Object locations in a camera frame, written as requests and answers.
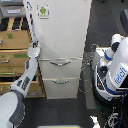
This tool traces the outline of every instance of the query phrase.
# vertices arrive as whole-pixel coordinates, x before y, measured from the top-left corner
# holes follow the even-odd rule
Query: drawer handle
[[[3,91],[3,88],[6,88],[6,86],[2,86],[2,87],[1,87],[1,92],[10,92],[10,90],[5,90],[5,91]]]
[[[64,65],[66,65],[66,64],[71,63],[71,61],[67,61],[67,62],[64,62],[64,63],[62,63],[62,64],[58,64],[58,63],[56,63],[56,62],[54,62],[54,61],[50,61],[50,63],[51,63],[51,64],[54,64],[54,65],[57,65],[57,66],[64,66]]]
[[[52,82],[56,83],[56,84],[66,84],[69,82],[69,80],[65,80],[65,81],[57,81],[57,80],[53,80]]]
[[[9,62],[9,59],[7,59],[7,61],[0,61],[0,64],[8,63],[8,62]]]
[[[16,71],[14,72],[7,72],[7,73],[0,73],[0,75],[15,75]]]

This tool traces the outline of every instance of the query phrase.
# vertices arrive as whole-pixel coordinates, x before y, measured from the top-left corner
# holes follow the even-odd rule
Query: floor
[[[128,8],[128,1],[92,0],[91,16],[87,33],[80,89],[77,99],[47,100],[46,98],[25,99],[26,115],[19,128],[36,128],[45,125],[79,125],[93,128],[90,116],[97,116],[101,128],[106,119],[101,114],[100,105],[93,97],[91,74],[87,59],[92,59],[93,44],[108,47],[115,33],[126,36],[121,23],[120,12]]]

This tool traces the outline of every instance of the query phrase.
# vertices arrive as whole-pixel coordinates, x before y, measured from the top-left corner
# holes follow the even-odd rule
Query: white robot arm
[[[24,74],[10,86],[10,92],[0,97],[0,127],[16,128],[19,126],[25,115],[25,106],[22,100],[27,96],[31,81],[35,76],[40,53],[40,43],[36,40],[35,29],[30,14],[33,38],[28,48],[29,61],[25,64]]]

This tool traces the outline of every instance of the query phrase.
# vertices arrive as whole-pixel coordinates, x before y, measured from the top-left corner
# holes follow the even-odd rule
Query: white cabinet
[[[76,98],[79,79],[75,78],[80,77],[81,57],[84,53],[92,0],[23,1],[30,29],[31,12],[36,36],[41,43],[39,65],[47,98]],[[32,10],[27,9],[27,2],[31,5]],[[49,11],[48,18],[40,18],[38,13],[40,10],[37,6],[42,6],[46,12]],[[75,82],[65,83],[65,86],[57,87],[53,82],[48,82],[51,79],[60,81],[70,78],[74,78]]]

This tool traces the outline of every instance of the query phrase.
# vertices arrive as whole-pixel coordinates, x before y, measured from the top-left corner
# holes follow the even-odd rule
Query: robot
[[[120,14],[120,20],[128,34],[128,9]],[[93,69],[93,92],[104,105],[114,106],[128,90],[128,37],[114,34],[111,46],[96,48]]]
[[[22,122],[25,115],[25,106],[23,99],[27,96],[31,81],[35,76],[40,53],[40,43],[36,39],[35,29],[30,13],[31,25],[33,31],[32,43],[28,48],[29,60],[25,63],[24,74],[10,85],[10,92],[0,97],[0,127],[16,128]]]

